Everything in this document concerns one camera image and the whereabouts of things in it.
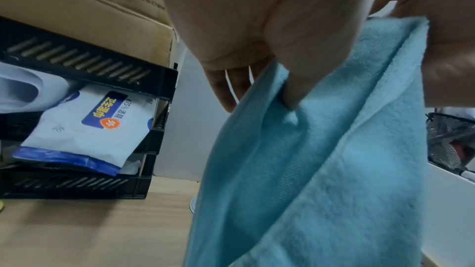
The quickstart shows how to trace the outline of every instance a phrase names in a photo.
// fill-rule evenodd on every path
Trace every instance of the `black mesh basket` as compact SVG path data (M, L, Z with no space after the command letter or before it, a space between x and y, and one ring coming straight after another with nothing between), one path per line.
M442 113L427 115L428 160L448 170L464 169L474 156L475 121Z
M176 64L174 69L158 66L1 17L0 62L154 96L162 104L171 102L178 77ZM110 177L72 165L0 162L0 198L144 199L168 112L166 105L156 114L152 129L135 149L142 158L135 175ZM0 140L23 141L40 116L41 112L0 114Z

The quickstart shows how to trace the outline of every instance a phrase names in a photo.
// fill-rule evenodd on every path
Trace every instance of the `wet wipes package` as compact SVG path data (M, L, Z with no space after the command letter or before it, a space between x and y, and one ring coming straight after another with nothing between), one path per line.
M150 131L155 107L152 97L86 86L45 111L13 156L115 176Z

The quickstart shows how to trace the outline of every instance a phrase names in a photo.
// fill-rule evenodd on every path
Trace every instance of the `wooden desk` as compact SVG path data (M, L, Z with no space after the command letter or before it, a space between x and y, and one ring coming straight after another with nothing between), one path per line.
M154 178L145 200L6 200L2 267L179 267L198 183Z

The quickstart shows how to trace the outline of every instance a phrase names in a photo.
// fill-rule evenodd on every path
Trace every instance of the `towel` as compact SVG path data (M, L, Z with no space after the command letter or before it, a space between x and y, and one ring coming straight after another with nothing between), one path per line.
M217 137L184 266L418 266L427 31L419 17L368 20L295 111L270 66Z

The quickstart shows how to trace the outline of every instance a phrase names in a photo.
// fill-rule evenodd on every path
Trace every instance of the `microfiber cloth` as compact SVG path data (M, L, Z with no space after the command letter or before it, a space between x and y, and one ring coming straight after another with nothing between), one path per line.
M294 111L273 63L218 135L184 266L418 266L427 31L422 17L368 20Z

